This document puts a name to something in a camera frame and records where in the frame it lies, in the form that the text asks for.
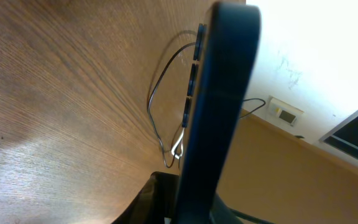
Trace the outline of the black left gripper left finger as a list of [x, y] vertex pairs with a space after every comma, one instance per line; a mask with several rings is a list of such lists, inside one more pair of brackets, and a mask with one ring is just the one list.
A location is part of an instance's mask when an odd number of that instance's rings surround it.
[[153, 172], [134, 200], [112, 224], [170, 223], [178, 181], [178, 175]]

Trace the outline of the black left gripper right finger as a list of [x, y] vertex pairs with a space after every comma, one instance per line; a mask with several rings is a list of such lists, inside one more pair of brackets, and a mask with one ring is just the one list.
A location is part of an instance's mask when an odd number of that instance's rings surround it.
[[242, 224], [235, 214], [224, 204], [218, 194], [213, 198], [213, 204], [209, 211], [210, 224]]

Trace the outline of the blue Samsung smartphone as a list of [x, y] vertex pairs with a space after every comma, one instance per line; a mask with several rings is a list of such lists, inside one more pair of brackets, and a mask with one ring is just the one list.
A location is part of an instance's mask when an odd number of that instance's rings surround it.
[[258, 7], [233, 2], [215, 2], [199, 25], [173, 223], [208, 222], [252, 75], [260, 26]]

